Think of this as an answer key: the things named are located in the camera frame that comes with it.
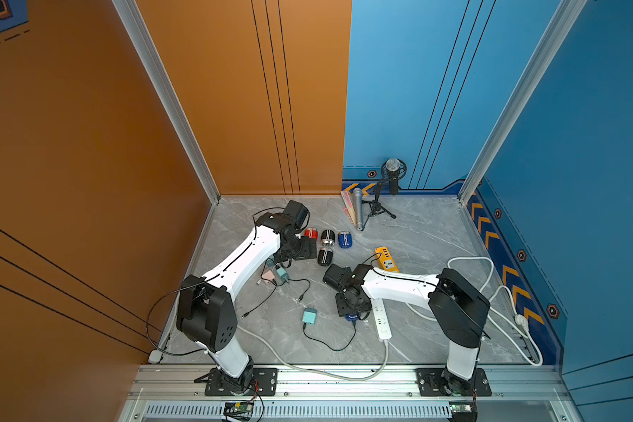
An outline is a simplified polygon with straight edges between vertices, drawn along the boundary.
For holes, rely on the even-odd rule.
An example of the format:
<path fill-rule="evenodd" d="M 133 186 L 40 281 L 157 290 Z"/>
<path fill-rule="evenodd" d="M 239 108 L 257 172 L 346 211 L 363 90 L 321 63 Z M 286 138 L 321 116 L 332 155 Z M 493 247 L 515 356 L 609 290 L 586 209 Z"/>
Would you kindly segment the pink USB charger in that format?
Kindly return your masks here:
<path fill-rule="evenodd" d="M 260 277 L 260 280 L 262 282 L 264 282 L 264 283 L 267 283 L 267 284 L 274 284 L 275 283 L 274 274 L 270 270 L 264 272 L 262 274 L 262 276 Z"/>

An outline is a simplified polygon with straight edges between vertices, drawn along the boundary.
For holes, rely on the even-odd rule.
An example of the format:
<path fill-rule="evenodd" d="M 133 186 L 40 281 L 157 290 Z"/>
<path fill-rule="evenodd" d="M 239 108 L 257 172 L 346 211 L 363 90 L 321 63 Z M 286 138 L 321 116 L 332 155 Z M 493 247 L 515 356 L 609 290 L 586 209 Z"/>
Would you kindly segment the red electric shaver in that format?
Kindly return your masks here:
<path fill-rule="evenodd" d="M 319 231 L 315 228 L 307 228 L 304 230 L 304 235 L 310 239 L 319 239 Z"/>

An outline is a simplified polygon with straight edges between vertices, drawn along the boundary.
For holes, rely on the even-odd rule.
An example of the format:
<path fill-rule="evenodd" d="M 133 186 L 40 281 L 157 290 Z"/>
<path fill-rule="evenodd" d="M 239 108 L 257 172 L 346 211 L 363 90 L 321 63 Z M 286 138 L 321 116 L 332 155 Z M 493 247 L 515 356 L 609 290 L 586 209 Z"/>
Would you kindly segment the yellow power strip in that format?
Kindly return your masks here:
<path fill-rule="evenodd" d="M 387 272 L 398 273 L 399 269 L 392 257 L 390 250 L 386 246 L 381 246 L 375 250 L 376 258 L 381 269 Z"/>

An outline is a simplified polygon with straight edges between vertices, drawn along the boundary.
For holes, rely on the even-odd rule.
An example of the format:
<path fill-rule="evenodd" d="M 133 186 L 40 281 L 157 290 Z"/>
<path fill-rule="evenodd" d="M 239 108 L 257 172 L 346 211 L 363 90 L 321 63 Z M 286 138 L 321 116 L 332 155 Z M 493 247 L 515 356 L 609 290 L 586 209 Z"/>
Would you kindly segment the white power strip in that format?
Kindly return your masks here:
<path fill-rule="evenodd" d="M 388 341 L 392 338 L 388 315 L 382 299 L 372 299 L 372 311 L 378 338 L 381 341 Z"/>

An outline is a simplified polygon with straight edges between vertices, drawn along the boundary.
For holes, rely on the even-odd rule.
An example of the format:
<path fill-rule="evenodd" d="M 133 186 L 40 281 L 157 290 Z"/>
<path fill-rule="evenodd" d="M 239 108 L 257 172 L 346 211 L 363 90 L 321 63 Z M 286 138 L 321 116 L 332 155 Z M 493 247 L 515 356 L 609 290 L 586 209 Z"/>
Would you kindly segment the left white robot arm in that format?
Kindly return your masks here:
<path fill-rule="evenodd" d="M 282 263 L 316 256 L 316 241 L 302 235 L 308 224 L 309 209 L 300 202 L 292 200 L 278 213 L 267 210 L 225 260 L 181 282 L 176 327 L 209 354 L 216 364 L 210 375 L 225 390 L 244 394 L 253 380 L 253 360 L 236 336 L 235 300 L 269 258 Z"/>

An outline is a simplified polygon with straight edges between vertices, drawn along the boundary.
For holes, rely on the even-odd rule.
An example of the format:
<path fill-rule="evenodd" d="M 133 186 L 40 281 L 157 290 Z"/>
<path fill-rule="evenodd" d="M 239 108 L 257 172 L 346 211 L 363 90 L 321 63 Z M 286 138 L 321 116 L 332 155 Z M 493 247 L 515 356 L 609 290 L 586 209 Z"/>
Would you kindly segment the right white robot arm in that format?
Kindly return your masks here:
<path fill-rule="evenodd" d="M 339 316 L 364 317 L 374 300 L 390 300 L 431 311 L 448 339 L 448 358 L 437 375 L 420 379 L 440 396 L 487 397 L 479 392 L 485 378 L 478 373 L 485 323 L 491 303 L 462 274 L 445 268 L 439 274 L 413 275 L 384 271 L 368 264 L 355 269 L 330 265 L 323 282 L 336 291 Z"/>

